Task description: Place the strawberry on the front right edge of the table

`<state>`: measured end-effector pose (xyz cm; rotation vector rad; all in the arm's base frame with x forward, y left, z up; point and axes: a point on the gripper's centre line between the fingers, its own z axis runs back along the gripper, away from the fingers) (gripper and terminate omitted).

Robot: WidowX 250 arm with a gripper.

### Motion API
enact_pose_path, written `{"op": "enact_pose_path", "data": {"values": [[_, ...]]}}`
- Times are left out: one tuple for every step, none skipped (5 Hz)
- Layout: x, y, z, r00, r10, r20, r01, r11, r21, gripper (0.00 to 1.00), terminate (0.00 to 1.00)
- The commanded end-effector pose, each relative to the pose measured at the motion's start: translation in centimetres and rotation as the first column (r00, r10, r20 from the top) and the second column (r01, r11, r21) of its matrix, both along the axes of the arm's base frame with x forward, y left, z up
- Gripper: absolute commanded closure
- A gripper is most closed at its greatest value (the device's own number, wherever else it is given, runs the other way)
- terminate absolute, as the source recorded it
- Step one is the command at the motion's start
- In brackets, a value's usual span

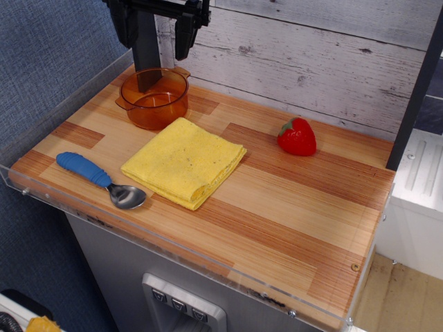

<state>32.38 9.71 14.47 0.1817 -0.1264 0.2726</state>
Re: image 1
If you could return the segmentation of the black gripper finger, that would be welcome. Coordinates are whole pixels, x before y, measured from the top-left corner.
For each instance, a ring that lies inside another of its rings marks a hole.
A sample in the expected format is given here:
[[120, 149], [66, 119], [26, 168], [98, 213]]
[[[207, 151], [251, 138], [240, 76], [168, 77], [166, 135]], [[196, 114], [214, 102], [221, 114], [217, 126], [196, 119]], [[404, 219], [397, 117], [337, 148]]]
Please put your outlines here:
[[178, 61], [188, 57], [198, 31], [198, 21], [194, 14], [182, 14], [177, 18], [175, 31], [175, 59]]
[[110, 3], [109, 11], [120, 43], [131, 48], [138, 38], [138, 11], [126, 3]]

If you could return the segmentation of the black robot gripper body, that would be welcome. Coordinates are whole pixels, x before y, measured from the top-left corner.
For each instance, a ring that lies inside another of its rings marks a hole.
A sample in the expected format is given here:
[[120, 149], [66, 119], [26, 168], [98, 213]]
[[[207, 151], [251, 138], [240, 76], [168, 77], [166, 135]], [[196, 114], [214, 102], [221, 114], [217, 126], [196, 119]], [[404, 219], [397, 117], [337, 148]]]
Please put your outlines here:
[[194, 17], [197, 27], [208, 26], [211, 20], [209, 1], [104, 1], [108, 9], [117, 11], [135, 10], [148, 12], [162, 17], [178, 19], [184, 14]]

